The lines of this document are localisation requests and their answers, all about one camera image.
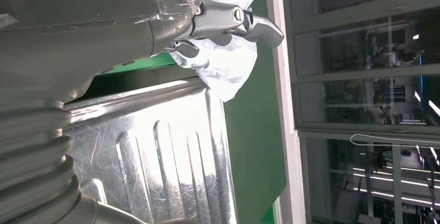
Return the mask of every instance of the plastic film covering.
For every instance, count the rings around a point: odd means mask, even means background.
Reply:
[[[195,0],[0,0],[2,30],[74,31],[106,24],[192,18]]]

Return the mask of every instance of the metal bolt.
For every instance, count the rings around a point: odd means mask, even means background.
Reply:
[[[242,22],[243,22],[243,19],[244,19],[244,13],[243,13],[243,10],[242,10],[241,8],[239,8],[239,7],[236,7],[236,8],[233,10],[233,17],[234,17],[234,20],[235,20],[237,23],[242,23]]]

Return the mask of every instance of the industrial machine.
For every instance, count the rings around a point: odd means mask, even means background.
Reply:
[[[267,18],[205,0],[0,0],[0,223],[143,223],[81,193],[63,105],[116,65],[195,57],[191,39],[231,35],[271,47],[284,38]]]

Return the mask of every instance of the white frame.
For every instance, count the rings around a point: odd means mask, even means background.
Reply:
[[[293,114],[294,107],[299,108],[299,95],[297,87],[292,83],[305,83],[317,81],[331,81],[359,78],[380,78],[381,75],[387,73],[387,76],[408,76],[420,74],[435,74],[440,73],[440,64],[426,65],[423,67],[411,68],[390,68],[381,70],[360,72],[346,72],[313,76],[296,76],[295,67],[295,49],[293,44],[293,35],[314,30],[325,29],[332,26],[340,26],[348,23],[362,22],[370,19],[377,19],[381,17],[388,17],[393,15],[400,15],[416,10],[423,10],[432,7],[440,6],[440,1],[436,0],[382,0],[360,6],[354,6],[347,9],[335,10],[333,12],[318,15],[313,18],[304,19],[302,21],[292,22],[290,11],[290,0],[267,0],[269,17],[280,26],[281,30],[286,34],[286,39],[277,49],[273,51],[277,94],[280,109],[281,128],[283,135],[284,159],[287,176],[287,188],[283,191],[280,197],[273,205],[274,218],[276,223],[294,223],[306,224],[312,223],[310,214],[306,213],[306,209],[310,209],[310,203],[307,203],[305,193],[307,193],[307,185],[304,184],[304,179],[307,180],[307,174],[303,175],[303,166],[307,163],[301,162],[301,148],[298,131],[295,130],[295,120],[297,121],[297,129],[300,130],[299,135],[335,138],[335,139],[349,139],[354,130],[359,130],[360,127],[365,128],[364,133],[374,133],[376,135],[386,136],[393,135],[393,137],[410,138],[412,136],[424,138],[427,141],[432,138],[437,138],[433,135],[413,135],[401,133],[401,130],[396,130],[393,134],[389,127],[379,127],[376,125],[362,125],[362,124],[329,124],[329,123],[304,123],[301,122],[300,116]],[[416,130],[417,133],[432,133],[430,127],[417,127],[411,130]]]
[[[284,0],[267,0],[269,18],[286,33]],[[306,224],[299,137],[295,131],[287,41],[273,50],[287,187],[273,205],[276,223]]]

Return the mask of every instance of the aluminum foil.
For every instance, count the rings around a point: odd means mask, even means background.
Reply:
[[[248,9],[253,0],[211,0],[235,4]],[[200,78],[224,102],[235,97],[249,78],[257,59],[257,45],[243,38],[232,37],[228,46],[219,46],[210,40],[192,40],[200,49],[195,58],[172,53],[176,63],[184,68],[194,69]]]

